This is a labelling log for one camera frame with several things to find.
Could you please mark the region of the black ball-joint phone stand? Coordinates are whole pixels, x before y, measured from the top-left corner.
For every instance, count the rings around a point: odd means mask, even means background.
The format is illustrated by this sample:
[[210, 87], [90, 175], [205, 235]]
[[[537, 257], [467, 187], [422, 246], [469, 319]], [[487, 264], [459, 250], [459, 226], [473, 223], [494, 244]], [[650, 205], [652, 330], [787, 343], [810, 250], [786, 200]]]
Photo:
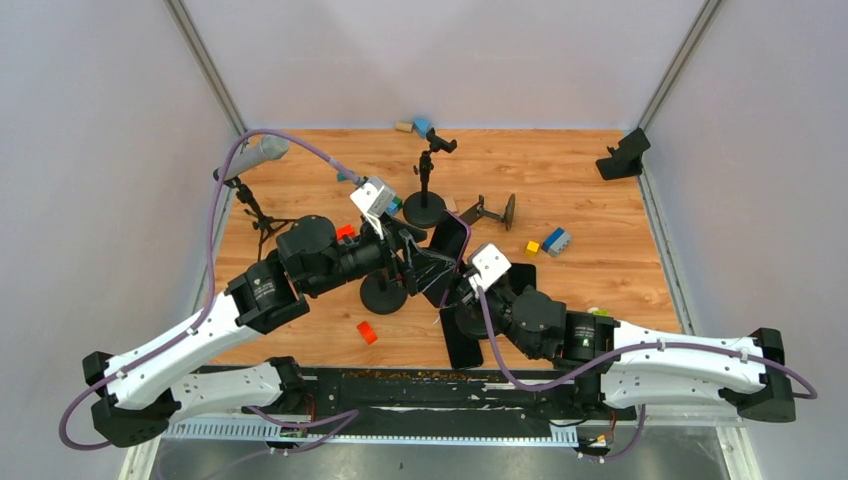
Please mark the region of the black ball-joint phone stand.
[[373, 272], [362, 281], [359, 297], [368, 311], [390, 315], [405, 305], [408, 293], [395, 278], [384, 272]]

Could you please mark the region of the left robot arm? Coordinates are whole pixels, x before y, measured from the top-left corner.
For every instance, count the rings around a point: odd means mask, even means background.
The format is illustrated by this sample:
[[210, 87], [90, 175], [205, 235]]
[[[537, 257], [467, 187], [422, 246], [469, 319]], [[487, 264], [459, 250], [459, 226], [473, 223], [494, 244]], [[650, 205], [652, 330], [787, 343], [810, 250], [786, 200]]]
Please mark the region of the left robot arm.
[[84, 359], [86, 381], [98, 396], [93, 427], [125, 448], [202, 414], [250, 407], [296, 412], [307, 389], [294, 359], [216, 373], [203, 372], [203, 364], [306, 315], [310, 299], [366, 276], [385, 273], [407, 294], [423, 293], [455, 269], [463, 250], [462, 241], [438, 239], [388, 215], [347, 237], [326, 217], [297, 219], [266, 258], [192, 317], [126, 353]]

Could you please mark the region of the black desk phone stand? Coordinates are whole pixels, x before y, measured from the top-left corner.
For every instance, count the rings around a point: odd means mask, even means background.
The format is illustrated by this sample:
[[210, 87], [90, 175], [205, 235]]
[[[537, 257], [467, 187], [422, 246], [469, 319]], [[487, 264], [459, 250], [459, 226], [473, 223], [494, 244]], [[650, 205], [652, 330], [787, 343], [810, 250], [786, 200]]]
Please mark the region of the black desk phone stand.
[[624, 136], [616, 147], [608, 147], [607, 158], [598, 159], [596, 168], [605, 181], [637, 177], [643, 174], [643, 154], [651, 143], [642, 128]]

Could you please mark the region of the black stand of phone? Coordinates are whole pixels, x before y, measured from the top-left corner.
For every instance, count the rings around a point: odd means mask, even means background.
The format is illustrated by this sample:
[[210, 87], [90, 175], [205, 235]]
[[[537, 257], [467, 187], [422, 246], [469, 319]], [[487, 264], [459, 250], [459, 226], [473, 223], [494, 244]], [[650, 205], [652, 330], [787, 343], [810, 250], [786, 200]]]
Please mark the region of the black stand of phone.
[[420, 190], [403, 202], [406, 222], [421, 229], [435, 226], [446, 208], [445, 201], [429, 189], [430, 174], [434, 169], [432, 155], [440, 151], [450, 154], [458, 146], [455, 139], [445, 140], [434, 128], [426, 132], [425, 139], [429, 142], [429, 147], [421, 153], [418, 164], [413, 167], [413, 172], [419, 177]]

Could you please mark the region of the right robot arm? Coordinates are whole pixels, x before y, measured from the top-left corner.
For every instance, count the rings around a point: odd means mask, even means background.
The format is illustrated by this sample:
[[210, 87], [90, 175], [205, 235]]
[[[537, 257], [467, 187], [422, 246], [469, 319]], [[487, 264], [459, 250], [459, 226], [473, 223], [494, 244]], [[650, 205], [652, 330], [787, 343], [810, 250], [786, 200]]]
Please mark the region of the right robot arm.
[[[798, 376], [785, 364], [782, 335], [760, 328], [738, 338], [656, 331], [598, 313], [570, 310], [536, 287], [536, 269], [512, 266], [490, 285], [476, 272], [454, 273], [425, 293], [452, 319], [462, 338], [487, 340], [503, 376], [516, 388], [543, 392], [570, 383], [571, 403], [584, 417], [607, 408], [647, 405], [729, 405], [743, 419], [796, 419]], [[520, 380], [497, 349], [505, 337], [531, 360], [562, 376]]]

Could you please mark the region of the purple-edged phone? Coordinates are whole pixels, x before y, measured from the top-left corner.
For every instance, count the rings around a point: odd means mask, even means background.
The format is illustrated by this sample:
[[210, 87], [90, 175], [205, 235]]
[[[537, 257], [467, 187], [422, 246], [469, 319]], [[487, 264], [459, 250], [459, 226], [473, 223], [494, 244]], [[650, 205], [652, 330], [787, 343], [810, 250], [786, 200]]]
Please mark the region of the purple-edged phone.
[[427, 249], [454, 260], [459, 264], [471, 237], [471, 227], [459, 216], [443, 211], [436, 224]]

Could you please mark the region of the black round pole stand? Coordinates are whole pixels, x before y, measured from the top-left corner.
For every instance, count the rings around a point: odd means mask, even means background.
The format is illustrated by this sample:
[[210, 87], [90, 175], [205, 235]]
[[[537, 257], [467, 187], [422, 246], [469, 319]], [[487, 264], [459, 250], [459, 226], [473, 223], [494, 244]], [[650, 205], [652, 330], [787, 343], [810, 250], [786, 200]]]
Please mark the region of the black round pole stand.
[[[488, 307], [488, 316], [495, 336], [503, 334], [512, 320], [510, 314], [492, 305]], [[488, 337], [484, 310], [481, 304], [457, 306], [455, 320], [460, 331], [467, 337], [477, 340]]]

